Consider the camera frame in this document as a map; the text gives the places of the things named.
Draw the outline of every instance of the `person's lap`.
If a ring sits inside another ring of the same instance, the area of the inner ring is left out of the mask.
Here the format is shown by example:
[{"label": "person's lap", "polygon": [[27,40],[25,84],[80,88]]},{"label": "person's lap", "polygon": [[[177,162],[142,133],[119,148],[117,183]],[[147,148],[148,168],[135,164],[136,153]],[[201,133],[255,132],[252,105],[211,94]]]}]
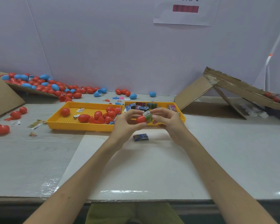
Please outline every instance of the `person's lap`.
[{"label": "person's lap", "polygon": [[126,224],[131,220],[143,224],[183,223],[168,203],[131,202],[91,204],[85,224]]}]

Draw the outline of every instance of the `person's right hand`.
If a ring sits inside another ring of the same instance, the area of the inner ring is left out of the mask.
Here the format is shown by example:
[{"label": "person's right hand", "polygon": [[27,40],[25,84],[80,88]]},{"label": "person's right hand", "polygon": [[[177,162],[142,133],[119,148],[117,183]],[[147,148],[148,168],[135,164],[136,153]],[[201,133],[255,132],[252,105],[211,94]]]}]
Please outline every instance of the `person's right hand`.
[{"label": "person's right hand", "polygon": [[158,127],[165,129],[177,145],[184,147],[187,140],[193,137],[177,112],[167,108],[155,108],[150,113],[153,115],[153,124],[161,122]]}]

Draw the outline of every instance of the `yellow tray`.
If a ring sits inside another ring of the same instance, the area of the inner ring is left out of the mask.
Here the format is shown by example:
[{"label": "yellow tray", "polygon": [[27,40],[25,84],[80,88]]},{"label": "yellow tray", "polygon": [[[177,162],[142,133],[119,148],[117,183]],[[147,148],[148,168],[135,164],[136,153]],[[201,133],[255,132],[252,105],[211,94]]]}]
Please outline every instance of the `yellow tray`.
[{"label": "yellow tray", "polygon": [[[109,105],[109,104],[93,104],[93,103],[81,103],[81,102],[67,102],[65,103],[55,114],[53,114],[48,120],[48,126],[50,129],[59,130],[79,130],[79,131],[107,131],[111,132],[114,125],[109,124],[95,124],[95,123],[80,123],[77,119],[74,119],[74,115],[87,114],[94,116],[96,111],[106,113],[107,107],[120,108],[124,110],[123,105]],[[70,109],[70,115],[63,117],[60,110],[63,108]],[[79,108],[84,108],[83,112],[77,112]]]},{"label": "yellow tray", "polygon": [[182,120],[182,122],[184,123],[186,121],[186,117],[183,115],[183,113],[180,111],[180,109],[177,107],[177,105],[174,103],[174,102],[153,102],[153,101],[126,101],[124,102],[124,106],[126,105],[130,105],[132,103],[157,103],[158,104],[158,107],[164,107],[164,108],[168,108],[168,105],[175,105],[176,107],[176,111],[177,112],[180,112],[180,118]]}]

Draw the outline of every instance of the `table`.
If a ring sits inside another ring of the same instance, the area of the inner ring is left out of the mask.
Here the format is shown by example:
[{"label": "table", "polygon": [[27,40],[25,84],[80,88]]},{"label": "table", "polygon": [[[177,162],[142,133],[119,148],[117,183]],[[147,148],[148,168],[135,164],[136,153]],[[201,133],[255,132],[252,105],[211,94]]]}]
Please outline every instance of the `table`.
[{"label": "table", "polygon": [[[83,95],[79,100],[80,102],[91,103],[107,103],[103,101],[108,98],[112,103],[116,100],[112,100],[112,97],[116,96],[113,92],[108,92],[103,97],[95,98],[93,95]],[[28,109],[28,113],[23,115],[20,119],[21,125],[11,128],[11,133],[5,136],[0,136],[0,202],[6,203],[41,203],[48,198],[54,192],[60,178],[62,177],[66,167],[68,166],[75,150],[77,149],[84,131],[59,131],[50,130],[48,126],[42,125],[35,130],[27,128],[29,124],[36,119],[47,120],[53,113],[55,113],[64,103],[60,103],[56,99],[49,97],[34,97],[24,96],[26,100],[25,107]],[[220,100],[220,98],[207,98],[202,97],[203,101],[206,100]],[[157,96],[155,98],[149,97],[149,95],[138,94],[137,101],[173,101],[173,96]],[[242,99],[235,99],[235,102],[243,102]],[[0,124],[6,124],[3,121],[6,118],[5,115],[0,117]],[[225,131],[228,125],[232,125],[233,129],[237,126],[240,129],[241,126],[250,126],[254,130],[261,131],[262,127],[272,127],[273,129],[280,129],[280,120],[275,117],[269,117],[268,119],[262,119],[259,117],[248,117],[248,120],[235,120],[235,119],[222,119],[216,117],[202,117],[202,116],[190,116],[188,120],[202,124],[205,128],[203,132],[194,131],[193,134],[198,139],[208,137],[211,134],[219,134],[220,131]],[[30,138],[29,133],[36,131],[37,137]],[[208,152],[216,159],[220,159],[221,155],[224,155],[225,159],[228,159],[230,163],[235,158],[241,156],[242,158],[247,156],[249,149],[245,148],[243,153],[240,153],[240,148],[236,150],[232,149],[232,140],[226,138],[226,142],[229,147],[221,147],[220,150],[209,150]],[[276,148],[280,147],[280,138],[276,139]],[[272,167],[273,170],[279,170],[278,173],[270,172],[270,176],[274,175],[272,181],[272,187],[275,191],[274,195],[268,197],[256,197],[259,200],[280,200],[280,151],[274,153],[276,148],[250,148],[254,157],[259,152],[259,160],[254,160],[258,171],[263,168],[261,176],[255,176],[261,180],[265,180],[267,170]],[[263,159],[266,159],[267,166],[263,166]],[[220,163],[228,173],[236,170],[237,168],[247,169],[247,167],[241,166],[241,162],[236,162],[236,165],[229,169],[228,165]],[[249,180],[251,188],[260,186],[260,182],[253,182],[254,179]],[[188,201],[192,203],[201,203],[203,200]]]}]

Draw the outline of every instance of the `pink barcode strip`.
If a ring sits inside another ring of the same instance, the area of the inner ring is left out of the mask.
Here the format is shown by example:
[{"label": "pink barcode strip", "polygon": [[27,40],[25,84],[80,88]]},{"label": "pink barcode strip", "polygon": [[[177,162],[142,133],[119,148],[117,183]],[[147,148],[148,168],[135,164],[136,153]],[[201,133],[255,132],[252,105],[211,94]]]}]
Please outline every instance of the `pink barcode strip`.
[{"label": "pink barcode strip", "polygon": [[199,6],[193,5],[173,5],[174,12],[192,12],[198,13]]}]

